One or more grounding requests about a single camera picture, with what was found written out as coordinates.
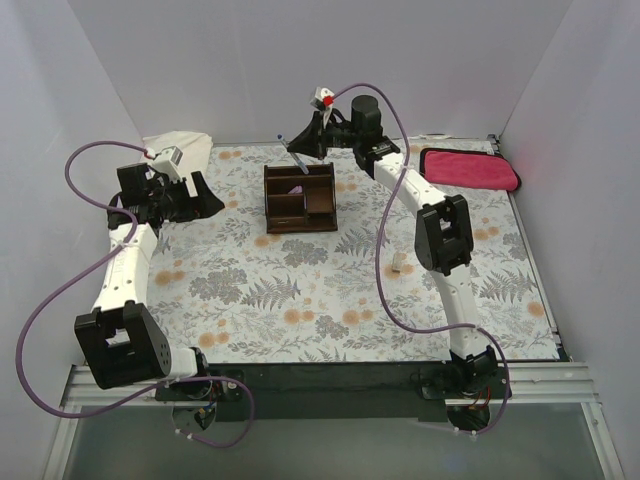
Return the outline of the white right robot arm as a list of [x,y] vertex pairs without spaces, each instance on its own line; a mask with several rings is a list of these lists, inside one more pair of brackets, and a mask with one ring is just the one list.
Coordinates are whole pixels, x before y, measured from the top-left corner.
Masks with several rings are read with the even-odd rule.
[[447,196],[409,165],[410,149],[399,148],[383,132],[378,101],[359,95],[351,102],[349,119],[334,107],[334,94],[320,87],[311,104],[309,125],[287,149],[322,160],[331,148],[350,149],[357,165],[388,188],[415,220],[414,250],[437,287],[447,321],[451,382],[464,397],[475,397],[497,371],[496,351],[478,325],[479,313],[471,286],[474,243],[466,199]]

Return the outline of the white folded cloth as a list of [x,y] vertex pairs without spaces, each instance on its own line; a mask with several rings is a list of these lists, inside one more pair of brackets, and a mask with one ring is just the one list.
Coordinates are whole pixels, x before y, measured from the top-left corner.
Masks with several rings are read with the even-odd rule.
[[166,147],[178,147],[182,151],[179,171],[182,179],[187,180],[191,179],[191,173],[194,171],[206,173],[213,146],[212,138],[208,134],[176,130],[144,137],[143,144],[155,154]]

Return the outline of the white grey eraser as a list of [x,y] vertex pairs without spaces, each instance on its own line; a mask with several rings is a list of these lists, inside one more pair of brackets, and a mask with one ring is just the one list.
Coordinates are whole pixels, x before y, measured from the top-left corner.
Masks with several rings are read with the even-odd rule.
[[397,252],[393,255],[391,270],[394,273],[400,273],[402,271],[405,258],[405,254],[401,252]]

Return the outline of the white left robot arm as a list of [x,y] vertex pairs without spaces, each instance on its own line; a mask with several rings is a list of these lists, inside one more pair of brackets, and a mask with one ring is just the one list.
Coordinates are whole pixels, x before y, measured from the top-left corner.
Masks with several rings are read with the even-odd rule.
[[109,259],[90,313],[77,316],[74,331],[97,385],[102,389],[153,379],[178,380],[193,400],[213,386],[197,347],[171,345],[147,306],[149,270],[166,223],[212,217],[224,209],[194,171],[171,177],[148,163],[117,170],[119,192],[108,204]]

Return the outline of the blue correction pen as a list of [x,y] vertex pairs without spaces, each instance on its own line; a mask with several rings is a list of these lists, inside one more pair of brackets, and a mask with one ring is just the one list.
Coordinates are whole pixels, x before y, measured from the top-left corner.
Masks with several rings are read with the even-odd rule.
[[289,143],[286,141],[285,137],[282,134],[277,135],[277,139],[280,144],[284,147],[286,152],[291,156],[295,164],[299,167],[303,174],[308,175],[310,173],[307,165],[304,161],[299,157],[299,155],[295,152],[289,150]]

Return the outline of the red microfiber cloth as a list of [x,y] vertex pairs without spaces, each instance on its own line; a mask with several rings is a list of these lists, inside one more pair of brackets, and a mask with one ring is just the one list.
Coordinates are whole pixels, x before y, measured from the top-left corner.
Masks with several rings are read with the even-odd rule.
[[420,152],[420,174],[430,183],[471,189],[516,191],[521,179],[499,154],[443,148]]

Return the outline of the brown wooden desk organizer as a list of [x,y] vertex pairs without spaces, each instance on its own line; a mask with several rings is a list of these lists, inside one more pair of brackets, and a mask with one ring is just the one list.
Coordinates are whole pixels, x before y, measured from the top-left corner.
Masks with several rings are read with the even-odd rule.
[[[268,234],[322,233],[338,230],[335,171],[332,163],[264,167],[264,206]],[[301,185],[303,193],[289,195]]]

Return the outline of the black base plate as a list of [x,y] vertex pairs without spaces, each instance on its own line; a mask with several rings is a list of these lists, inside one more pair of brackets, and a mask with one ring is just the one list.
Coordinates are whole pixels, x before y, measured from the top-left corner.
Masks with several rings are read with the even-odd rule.
[[227,363],[213,376],[242,382],[257,420],[409,418],[445,422],[449,400],[508,397],[504,370],[472,383],[450,361]]

